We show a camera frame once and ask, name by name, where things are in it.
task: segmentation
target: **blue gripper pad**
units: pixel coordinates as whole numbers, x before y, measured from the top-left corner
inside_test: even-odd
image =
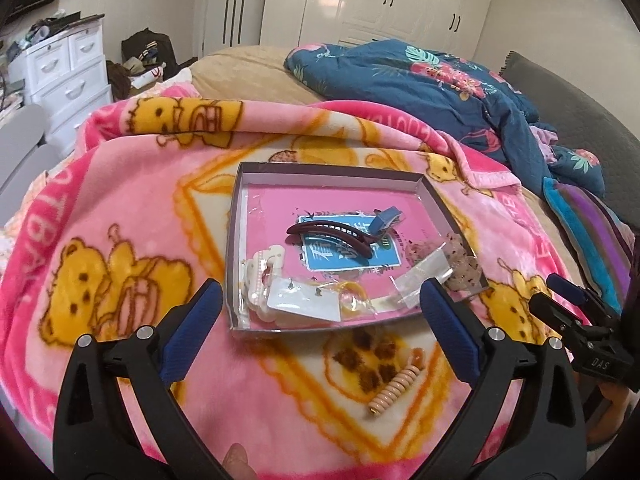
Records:
[[[207,280],[191,300],[195,300],[195,305],[162,350],[160,378],[167,388],[186,377],[200,347],[220,315],[222,298],[220,284],[215,280]]]
[[[584,291],[579,286],[574,285],[554,272],[546,278],[546,286],[575,306],[584,305],[587,301]]]
[[[443,298],[442,294],[446,292],[438,290],[430,280],[424,282],[420,289],[420,309],[456,377],[473,388],[480,377],[478,343],[452,310],[449,298]]]

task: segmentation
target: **brown hair clip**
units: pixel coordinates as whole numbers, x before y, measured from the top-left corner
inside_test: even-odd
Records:
[[[350,225],[332,222],[330,220],[313,220],[293,224],[287,229],[287,234],[328,235],[333,238],[338,238],[366,259],[373,257],[371,244],[380,240],[380,237],[371,236]]]

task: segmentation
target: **white wall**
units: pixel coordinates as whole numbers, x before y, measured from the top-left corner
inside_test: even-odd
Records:
[[[169,35],[180,63],[194,56],[194,4],[195,0],[57,0],[10,23],[0,31],[0,37],[20,38],[35,20],[50,16],[57,9],[69,13],[80,10],[83,16],[104,13],[107,59],[121,62],[120,42],[149,27]]]
[[[515,50],[587,93],[640,137],[640,32],[620,0],[492,0],[474,60]]]

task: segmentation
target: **pink blanket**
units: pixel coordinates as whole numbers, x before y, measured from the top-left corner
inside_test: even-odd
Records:
[[[526,302],[537,290],[548,292],[550,272],[566,271],[518,180],[392,108],[321,107],[165,95],[110,105],[85,123],[76,160],[33,200],[0,288],[0,380],[40,431],[52,434],[79,335],[127,336],[138,324],[158,323],[206,277],[222,282],[231,192],[242,161],[425,173],[490,281],[471,302],[475,313],[514,339],[546,339],[548,330]],[[364,346],[351,331],[249,345],[233,339],[227,326],[221,316],[173,391],[216,457],[240,442],[262,479],[408,478],[468,394],[421,319],[370,330]],[[366,403],[384,384],[365,387],[334,356],[357,352],[375,375],[374,347],[382,337],[424,348],[428,362],[414,387],[373,419]],[[515,394],[483,457],[497,450]],[[124,397],[145,449],[158,456],[128,386]]]

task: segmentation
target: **hand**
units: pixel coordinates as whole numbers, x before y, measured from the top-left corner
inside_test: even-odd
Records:
[[[229,448],[222,467],[234,480],[258,480],[258,475],[249,467],[246,451],[240,444],[233,444]]]

